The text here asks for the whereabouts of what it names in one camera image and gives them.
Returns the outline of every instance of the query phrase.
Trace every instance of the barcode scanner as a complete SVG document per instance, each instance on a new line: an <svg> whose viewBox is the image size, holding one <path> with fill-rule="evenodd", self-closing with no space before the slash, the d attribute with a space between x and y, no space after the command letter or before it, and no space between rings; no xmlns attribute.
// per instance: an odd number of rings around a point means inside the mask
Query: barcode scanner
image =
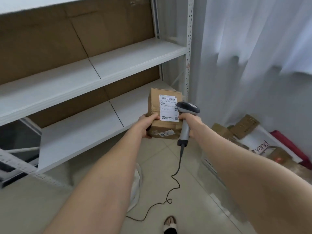
<svg viewBox="0 0 312 234"><path fill-rule="evenodd" d="M197 107L196 105L187 103L187 102L177 102L177 109L181 113L190 113L190 114L195 115L195 116L200 111L199 107ZM181 146L180 157L182 157L184 147L186 147L188 145L189 135L190 135L190 127L189 127L188 123L186 122L186 120L183 120L180 138L177 141L177 145Z"/></svg>

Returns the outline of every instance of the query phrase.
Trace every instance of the small white sticker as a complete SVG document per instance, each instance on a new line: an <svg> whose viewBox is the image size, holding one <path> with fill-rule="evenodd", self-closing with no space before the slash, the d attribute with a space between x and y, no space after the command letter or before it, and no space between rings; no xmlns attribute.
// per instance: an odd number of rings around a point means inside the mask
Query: small white sticker
<svg viewBox="0 0 312 234"><path fill-rule="evenodd" d="M164 132L161 132L161 133L158 133L161 137L164 137L164 136L168 136L168 135L174 135L174 131L173 130L167 130L167 131L164 131Z"/></svg>
<svg viewBox="0 0 312 234"><path fill-rule="evenodd" d="M179 111L177 109L177 97L169 95L159 95L160 120L179 121Z"/></svg>

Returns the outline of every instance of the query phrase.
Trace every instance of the forearm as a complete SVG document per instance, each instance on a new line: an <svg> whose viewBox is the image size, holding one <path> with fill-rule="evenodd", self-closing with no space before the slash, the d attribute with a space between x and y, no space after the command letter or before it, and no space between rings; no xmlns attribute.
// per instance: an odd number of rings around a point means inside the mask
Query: forearm
<svg viewBox="0 0 312 234"><path fill-rule="evenodd" d="M131 128L76 187L48 233L118 233L130 202L142 135Z"/></svg>
<svg viewBox="0 0 312 234"><path fill-rule="evenodd" d="M259 234L311 232L311 186L283 166L220 137L205 125L195 138Z"/></svg>

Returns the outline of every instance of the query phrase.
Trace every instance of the person's right arm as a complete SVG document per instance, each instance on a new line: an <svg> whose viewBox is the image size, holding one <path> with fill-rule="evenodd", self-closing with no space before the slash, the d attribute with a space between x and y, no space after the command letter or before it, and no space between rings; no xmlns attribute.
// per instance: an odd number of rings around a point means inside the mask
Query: person's right arm
<svg viewBox="0 0 312 234"><path fill-rule="evenodd" d="M222 138L181 114L258 234L312 233L312 186L290 170Z"/></svg>

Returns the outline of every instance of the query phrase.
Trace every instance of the white curtain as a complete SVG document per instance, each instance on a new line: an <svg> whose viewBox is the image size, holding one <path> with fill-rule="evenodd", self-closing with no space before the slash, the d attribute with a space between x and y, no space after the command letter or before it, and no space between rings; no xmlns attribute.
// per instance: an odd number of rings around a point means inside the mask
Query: white curtain
<svg viewBox="0 0 312 234"><path fill-rule="evenodd" d="M193 26L191 99L203 121L229 124L251 113L267 130L298 137L285 127L300 120L299 106L283 123L279 117L294 100L311 107L312 76L294 72L312 73L312 0L195 0ZM312 116L302 112L301 127Z"/></svg>

